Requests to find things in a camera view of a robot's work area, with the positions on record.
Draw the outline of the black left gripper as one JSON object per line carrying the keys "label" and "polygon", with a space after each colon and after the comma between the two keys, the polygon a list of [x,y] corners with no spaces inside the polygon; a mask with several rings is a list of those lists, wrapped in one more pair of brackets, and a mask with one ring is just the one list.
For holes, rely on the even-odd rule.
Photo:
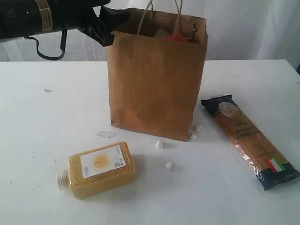
{"label": "black left gripper", "polygon": [[78,30],[103,47],[113,44],[112,32],[130,19],[129,9],[110,9],[109,0],[65,0],[63,18],[69,30]]}

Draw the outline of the black covered left arm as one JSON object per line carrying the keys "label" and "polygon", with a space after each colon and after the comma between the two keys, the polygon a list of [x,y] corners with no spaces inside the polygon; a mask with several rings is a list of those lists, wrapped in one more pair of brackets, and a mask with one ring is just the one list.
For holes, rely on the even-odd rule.
{"label": "black covered left arm", "polygon": [[113,43],[112,32],[128,22],[128,9],[110,9],[108,0],[2,0],[0,39],[78,30],[102,46]]}

